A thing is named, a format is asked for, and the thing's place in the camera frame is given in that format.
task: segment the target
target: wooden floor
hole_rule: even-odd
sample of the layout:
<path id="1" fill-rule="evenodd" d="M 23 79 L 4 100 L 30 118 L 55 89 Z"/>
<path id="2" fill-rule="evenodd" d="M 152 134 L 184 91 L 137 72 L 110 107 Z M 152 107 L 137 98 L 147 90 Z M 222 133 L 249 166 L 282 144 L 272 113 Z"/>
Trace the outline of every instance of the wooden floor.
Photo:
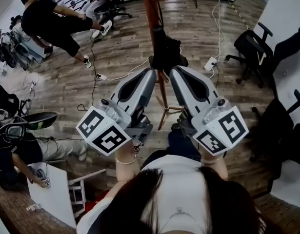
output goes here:
<path id="1" fill-rule="evenodd" d="M 198 0 L 198 8 L 195 8 L 192 0 L 161 2 L 166 33 L 181 41 L 182 55 L 188 59 L 189 67 L 207 76 L 211 76 L 212 72 L 206 72 L 203 67 L 210 57 L 218 54 L 219 30 L 212 17 L 212 10 L 217 4 L 218 0 Z M 122 18 L 116 21 L 115 30 L 110 31 L 102 41 L 92 45 L 89 38 L 90 32 L 75 35 L 76 41 L 81 46 L 80 51 L 84 55 L 89 55 L 93 62 L 92 47 L 97 72 L 108 78 L 127 74 L 153 54 L 143 1 L 128 2 L 125 6 L 133 18 Z M 254 28 L 265 3 L 263 0 L 237 0 L 235 6 L 248 25 Z M 214 16 L 218 17 L 218 8 L 214 11 Z M 237 61 L 230 60 L 228 63 L 223 61 L 227 54 L 238 54 L 233 44 L 237 37 L 246 30 L 237 13 L 229 3 L 224 1 L 220 6 L 220 27 L 225 34 L 225 40 L 220 44 L 222 54 L 218 63 L 220 69 L 218 92 L 239 108 L 247 126 L 252 128 L 257 121 L 251 112 L 251 107 L 256 106 L 263 112 L 273 99 L 273 93 L 267 87 L 260 89 L 255 77 L 237 85 L 235 79 L 241 75 L 243 68 Z M 10 70 L 2 84 L 8 92 L 13 92 L 20 98 L 26 98 L 29 96 L 29 91 L 21 88 L 25 87 L 28 82 L 39 79 L 35 92 L 30 95 L 33 98 L 31 112 L 55 111 L 59 113 L 53 126 L 36 131 L 36 134 L 78 138 L 75 126 L 84 113 L 77 111 L 77 106 L 82 103 L 88 108 L 92 104 L 93 67 L 87 69 L 63 50 L 54 49 L 47 61 L 27 71 L 25 82 L 23 82 L 24 77 L 25 72 L 20 68 Z M 215 69 L 215 75 L 212 78 L 215 84 L 217 78 L 218 71 Z M 110 97 L 117 83 L 118 81 L 98 82 L 94 93 L 95 102 L 100 98 Z M 177 106 L 178 103 L 170 84 L 166 85 L 166 91 L 169 104 Z M 178 118 L 178 114 L 169 115 L 163 129 L 157 130 L 163 108 L 155 99 L 156 95 L 160 95 L 158 87 L 155 88 L 145 110 L 154 129 L 145 147 L 139 153 L 140 163 L 155 150 L 168 146 L 167 135 L 171 125 Z M 268 161 L 260 160 L 256 163 L 249 161 L 251 150 L 247 145 L 248 141 L 249 139 L 244 139 L 228 152 L 225 161 L 229 170 L 229 179 L 239 182 L 252 195 L 256 195 L 266 190 L 271 170 Z M 90 152 L 89 155 L 92 159 L 91 164 L 75 164 L 71 166 L 71 171 L 75 174 L 83 174 L 96 167 L 108 168 L 108 176 L 96 187 L 106 189 L 112 186 L 115 182 L 114 157 L 100 156 L 95 152 Z"/>

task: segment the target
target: black t-shirt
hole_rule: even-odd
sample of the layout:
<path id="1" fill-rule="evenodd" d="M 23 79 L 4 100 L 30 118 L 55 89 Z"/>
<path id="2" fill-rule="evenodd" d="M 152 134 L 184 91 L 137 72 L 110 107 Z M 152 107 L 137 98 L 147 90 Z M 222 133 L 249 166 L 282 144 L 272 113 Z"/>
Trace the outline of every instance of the black t-shirt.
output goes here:
<path id="1" fill-rule="evenodd" d="M 11 151 L 15 148 L 14 153 L 19 155 L 26 165 L 42 161 L 42 152 L 36 138 L 31 133 L 25 133 L 23 139 L 15 141 L 15 143 L 11 145 L 0 137 L 0 148 L 6 147 L 0 149 L 0 170 L 13 169 L 14 165 Z"/>
<path id="2" fill-rule="evenodd" d="M 21 26 L 27 35 L 48 39 L 61 31 L 60 17 L 53 10 L 57 4 L 51 0 L 38 0 L 23 13 Z"/>

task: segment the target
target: gray pants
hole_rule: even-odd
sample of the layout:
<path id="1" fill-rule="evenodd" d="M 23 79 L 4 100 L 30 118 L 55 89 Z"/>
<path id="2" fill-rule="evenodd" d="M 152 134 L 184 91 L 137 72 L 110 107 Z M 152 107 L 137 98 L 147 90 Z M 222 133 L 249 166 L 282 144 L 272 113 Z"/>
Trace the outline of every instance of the gray pants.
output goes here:
<path id="1" fill-rule="evenodd" d="M 85 12 L 86 16 L 94 21 L 98 21 L 95 14 L 95 9 L 105 4 L 105 0 L 93 1 L 85 4 L 82 10 Z"/>
<path id="2" fill-rule="evenodd" d="M 38 139 L 42 152 L 42 161 L 61 159 L 67 155 L 76 155 L 86 152 L 87 143 L 82 140 L 53 140 L 41 141 Z"/>

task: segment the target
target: long dark hair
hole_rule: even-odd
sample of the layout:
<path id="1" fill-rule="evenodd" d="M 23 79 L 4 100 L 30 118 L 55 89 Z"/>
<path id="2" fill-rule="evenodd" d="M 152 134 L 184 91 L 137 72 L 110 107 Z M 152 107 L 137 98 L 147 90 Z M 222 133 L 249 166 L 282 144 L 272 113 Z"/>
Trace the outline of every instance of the long dark hair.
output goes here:
<path id="1" fill-rule="evenodd" d="M 225 181 L 211 168 L 201 167 L 208 190 L 207 204 L 209 220 L 207 234 L 272 234 L 271 227 L 265 225 L 261 213 L 240 184 Z M 163 172 L 157 169 L 140 172 L 128 181 L 116 194 L 110 205 L 102 212 L 99 234 L 157 234 L 154 228 L 155 200 L 153 197 L 160 186 Z M 142 214 L 147 205 L 152 210 L 146 221 Z"/>

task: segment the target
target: brown pole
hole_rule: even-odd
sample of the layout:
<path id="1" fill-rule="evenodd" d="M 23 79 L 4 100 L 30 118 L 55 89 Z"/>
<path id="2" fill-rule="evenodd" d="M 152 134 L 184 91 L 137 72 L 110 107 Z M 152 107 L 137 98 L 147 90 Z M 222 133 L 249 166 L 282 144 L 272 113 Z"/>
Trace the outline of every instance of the brown pole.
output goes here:
<path id="1" fill-rule="evenodd" d="M 147 21 L 149 24 L 149 30 L 150 30 L 150 34 L 151 34 L 151 39 L 152 39 L 152 45 L 153 45 L 153 50 L 154 50 L 154 46 L 155 46 L 155 39 L 154 39 L 154 35 L 152 33 L 152 29 L 154 27 L 159 26 L 159 19 L 158 19 L 158 5 L 156 2 L 152 2 L 151 0 L 144 0 L 144 5 L 145 5 L 145 10 L 146 10 L 146 14 L 147 14 Z"/>

